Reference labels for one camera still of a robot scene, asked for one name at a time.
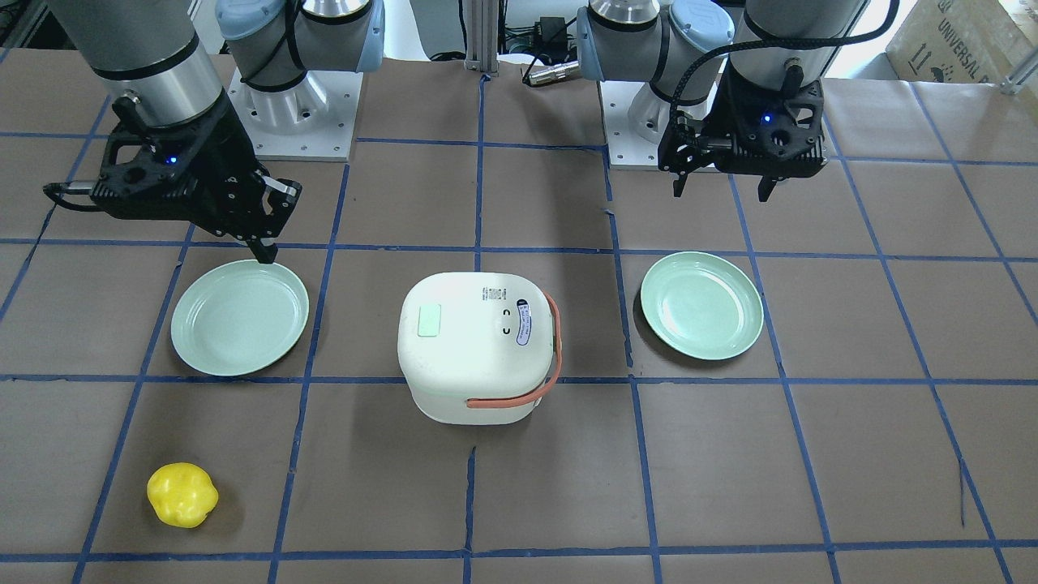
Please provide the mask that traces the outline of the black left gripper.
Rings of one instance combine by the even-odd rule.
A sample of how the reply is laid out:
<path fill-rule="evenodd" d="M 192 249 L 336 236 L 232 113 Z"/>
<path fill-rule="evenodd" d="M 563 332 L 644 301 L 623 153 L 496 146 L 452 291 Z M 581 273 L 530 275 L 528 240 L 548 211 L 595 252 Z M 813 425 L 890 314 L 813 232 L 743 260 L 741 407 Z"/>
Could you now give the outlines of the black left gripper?
<path fill-rule="evenodd" d="M 674 197 L 683 195 L 689 174 L 710 164 L 726 174 L 762 176 L 757 200 L 767 203 L 781 178 L 811 178 L 826 166 L 823 108 L 818 80 L 784 98 L 743 77 L 723 77 L 703 122 L 680 114 L 665 129 L 658 168 L 675 175 Z"/>

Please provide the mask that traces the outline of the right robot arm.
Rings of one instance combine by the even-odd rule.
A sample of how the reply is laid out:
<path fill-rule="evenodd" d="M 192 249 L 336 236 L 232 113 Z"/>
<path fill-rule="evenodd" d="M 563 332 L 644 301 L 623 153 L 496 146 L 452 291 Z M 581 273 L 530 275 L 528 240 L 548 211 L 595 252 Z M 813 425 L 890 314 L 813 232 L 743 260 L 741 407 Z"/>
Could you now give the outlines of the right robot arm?
<path fill-rule="evenodd" d="M 122 221 L 186 221 L 271 265 L 300 182 L 260 162 L 252 131 L 307 140 L 344 128 L 319 74 L 379 69 L 382 1 L 219 1 L 238 68 L 227 89 L 181 1 L 52 1 L 104 82 L 118 126 L 95 180 L 50 182 L 58 207 Z"/>

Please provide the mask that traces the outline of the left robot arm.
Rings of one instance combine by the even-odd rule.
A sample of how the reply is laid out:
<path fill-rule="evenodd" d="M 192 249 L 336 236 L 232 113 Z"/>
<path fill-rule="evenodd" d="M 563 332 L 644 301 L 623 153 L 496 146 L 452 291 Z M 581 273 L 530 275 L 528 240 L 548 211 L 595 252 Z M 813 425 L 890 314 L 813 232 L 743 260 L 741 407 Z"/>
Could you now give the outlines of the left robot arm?
<path fill-rule="evenodd" d="M 821 77 L 839 49 L 881 37 L 853 27 L 866 1 L 745 1 L 735 21 L 713 1 L 590 1 L 573 34 L 582 77 L 641 82 L 663 105 L 656 166 L 680 196 L 693 171 L 757 176 L 766 202 L 782 180 L 826 166 Z"/>

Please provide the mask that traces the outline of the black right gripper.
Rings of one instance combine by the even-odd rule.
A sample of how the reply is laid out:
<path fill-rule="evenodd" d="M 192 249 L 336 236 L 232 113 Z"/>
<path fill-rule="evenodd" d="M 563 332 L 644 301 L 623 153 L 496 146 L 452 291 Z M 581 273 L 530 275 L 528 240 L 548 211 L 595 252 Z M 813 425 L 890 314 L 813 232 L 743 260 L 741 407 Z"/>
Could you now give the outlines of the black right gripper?
<path fill-rule="evenodd" d="M 116 99 L 114 112 L 99 178 L 49 182 L 52 202 L 124 221 L 188 221 L 245 243 L 260 265 L 276 262 L 302 186 L 270 176 L 228 96 L 168 128 L 148 126 L 132 98 Z"/>

